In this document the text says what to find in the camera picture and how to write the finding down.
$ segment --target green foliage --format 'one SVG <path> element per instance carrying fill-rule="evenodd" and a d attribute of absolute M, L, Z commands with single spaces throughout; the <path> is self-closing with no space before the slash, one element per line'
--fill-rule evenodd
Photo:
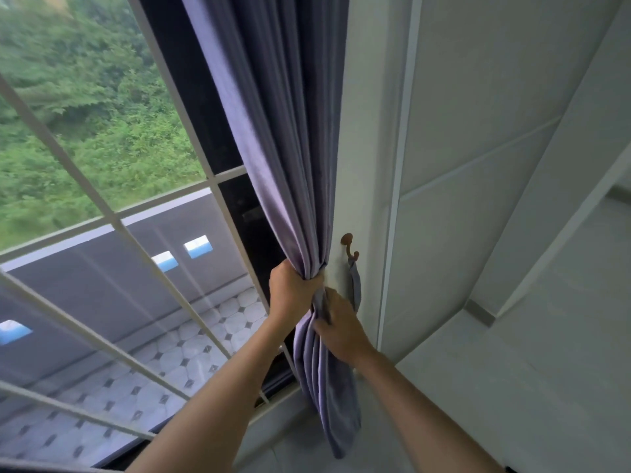
<path fill-rule="evenodd" d="M 0 72 L 115 209 L 204 178 L 126 0 L 0 5 Z M 0 250 L 99 215 L 0 100 Z"/>

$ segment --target gathered curtain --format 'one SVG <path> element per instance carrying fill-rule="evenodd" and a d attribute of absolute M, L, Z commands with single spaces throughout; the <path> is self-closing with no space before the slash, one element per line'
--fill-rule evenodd
<path fill-rule="evenodd" d="M 261 206 L 310 279 L 331 250 L 349 0 L 182 1 Z M 294 361 L 342 458 L 360 428 L 357 389 L 314 332 L 316 318 L 330 320 L 324 291 L 296 326 Z"/>

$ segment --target window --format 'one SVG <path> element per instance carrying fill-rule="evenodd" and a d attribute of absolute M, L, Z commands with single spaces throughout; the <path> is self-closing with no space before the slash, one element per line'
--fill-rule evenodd
<path fill-rule="evenodd" d="M 284 257 L 181 1 L 132 3 L 0 9 L 0 463 L 124 463 L 264 322 Z"/>

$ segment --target square hole in wall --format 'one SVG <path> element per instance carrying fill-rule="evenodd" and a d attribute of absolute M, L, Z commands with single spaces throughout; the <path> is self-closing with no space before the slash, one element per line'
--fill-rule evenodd
<path fill-rule="evenodd" d="M 192 241 L 188 241 L 184 244 L 186 252 L 189 253 L 191 259 L 199 257 L 202 254 L 206 254 L 213 249 L 213 246 L 210 245 L 208 237 L 201 236 L 197 239 L 193 239 Z"/>
<path fill-rule="evenodd" d="M 152 259 L 156 264 L 158 264 L 158 267 L 162 272 L 166 272 L 178 266 L 175 257 L 173 257 L 173 254 L 171 254 L 169 250 L 162 252 L 161 254 L 154 255 Z"/>
<path fill-rule="evenodd" d="M 0 345 L 6 345 L 33 332 L 15 320 L 0 322 Z"/>

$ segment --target purple curtain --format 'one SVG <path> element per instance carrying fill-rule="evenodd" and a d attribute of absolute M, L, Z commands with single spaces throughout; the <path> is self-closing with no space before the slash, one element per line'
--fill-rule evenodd
<path fill-rule="evenodd" d="M 312 278 L 331 250 L 348 0 L 183 1 L 261 206 Z M 323 292 L 296 327 L 298 381 L 342 458 L 360 428 L 357 391 L 314 318 L 328 318 Z"/>

